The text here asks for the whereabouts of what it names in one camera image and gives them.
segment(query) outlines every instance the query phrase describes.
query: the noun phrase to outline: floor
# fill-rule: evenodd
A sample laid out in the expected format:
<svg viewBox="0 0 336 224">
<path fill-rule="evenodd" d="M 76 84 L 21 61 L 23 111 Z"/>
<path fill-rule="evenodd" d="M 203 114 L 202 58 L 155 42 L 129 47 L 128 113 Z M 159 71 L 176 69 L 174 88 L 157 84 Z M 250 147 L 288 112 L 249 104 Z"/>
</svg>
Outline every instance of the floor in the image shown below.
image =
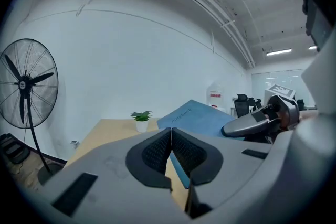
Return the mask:
<svg viewBox="0 0 336 224">
<path fill-rule="evenodd" d="M 43 167 L 38 154 L 30 151 L 30 155 L 20 164 L 13 164 L 6 156 L 3 156 L 9 172 L 14 180 L 21 186 L 37 191 L 41 184 L 37 180 L 37 172 Z M 46 163 L 57 163 L 45 158 Z"/>
</svg>

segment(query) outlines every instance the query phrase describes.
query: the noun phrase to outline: standing fan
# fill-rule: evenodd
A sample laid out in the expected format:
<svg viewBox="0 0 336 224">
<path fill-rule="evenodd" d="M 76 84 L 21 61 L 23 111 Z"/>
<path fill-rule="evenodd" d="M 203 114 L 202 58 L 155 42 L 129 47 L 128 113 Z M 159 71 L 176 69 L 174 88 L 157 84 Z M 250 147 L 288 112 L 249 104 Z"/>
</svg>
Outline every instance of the standing fan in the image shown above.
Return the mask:
<svg viewBox="0 0 336 224">
<path fill-rule="evenodd" d="M 62 169 L 58 164 L 47 165 L 34 132 L 34 127 L 48 118 L 56 102 L 58 75 L 54 59 L 40 42 L 20 39 L 3 51 L 0 61 L 0 114 L 15 127 L 30 128 L 44 164 L 37 174 L 43 185 Z"/>
</svg>

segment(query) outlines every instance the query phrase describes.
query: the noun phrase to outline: fluorescent light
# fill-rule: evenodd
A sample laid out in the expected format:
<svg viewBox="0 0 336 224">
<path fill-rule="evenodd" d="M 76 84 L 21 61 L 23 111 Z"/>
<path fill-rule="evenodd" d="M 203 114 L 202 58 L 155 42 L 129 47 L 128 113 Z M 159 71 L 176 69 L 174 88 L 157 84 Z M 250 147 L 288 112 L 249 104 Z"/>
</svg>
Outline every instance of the fluorescent light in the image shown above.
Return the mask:
<svg viewBox="0 0 336 224">
<path fill-rule="evenodd" d="M 292 49 L 272 51 L 272 52 L 266 53 L 266 56 L 270 56 L 270 55 L 274 55 L 274 54 L 284 54 L 286 52 L 291 52 L 291 51 L 292 51 Z"/>
</svg>

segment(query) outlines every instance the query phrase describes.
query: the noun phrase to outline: blue folder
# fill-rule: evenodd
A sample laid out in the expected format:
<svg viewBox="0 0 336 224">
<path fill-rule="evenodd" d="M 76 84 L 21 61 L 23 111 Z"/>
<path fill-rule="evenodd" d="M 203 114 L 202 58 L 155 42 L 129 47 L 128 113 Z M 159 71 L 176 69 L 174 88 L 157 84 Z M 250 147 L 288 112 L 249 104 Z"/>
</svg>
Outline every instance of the blue folder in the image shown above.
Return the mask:
<svg viewBox="0 0 336 224">
<path fill-rule="evenodd" d="M 235 118 L 211 106 L 190 100 L 167 116 L 159 119 L 158 127 L 176 127 L 197 134 L 223 137 L 221 128 Z M 183 186 L 189 188 L 189 178 L 183 171 L 174 153 L 170 154 L 174 168 Z"/>
</svg>

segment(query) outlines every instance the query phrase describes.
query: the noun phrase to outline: white pot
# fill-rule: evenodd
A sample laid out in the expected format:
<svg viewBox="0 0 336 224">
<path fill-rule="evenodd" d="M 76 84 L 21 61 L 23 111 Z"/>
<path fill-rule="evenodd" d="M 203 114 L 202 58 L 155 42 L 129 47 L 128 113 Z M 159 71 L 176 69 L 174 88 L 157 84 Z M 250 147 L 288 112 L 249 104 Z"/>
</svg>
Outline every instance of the white pot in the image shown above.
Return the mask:
<svg viewBox="0 0 336 224">
<path fill-rule="evenodd" d="M 147 131 L 148 121 L 136 121 L 136 130 L 140 133 L 144 133 Z"/>
</svg>

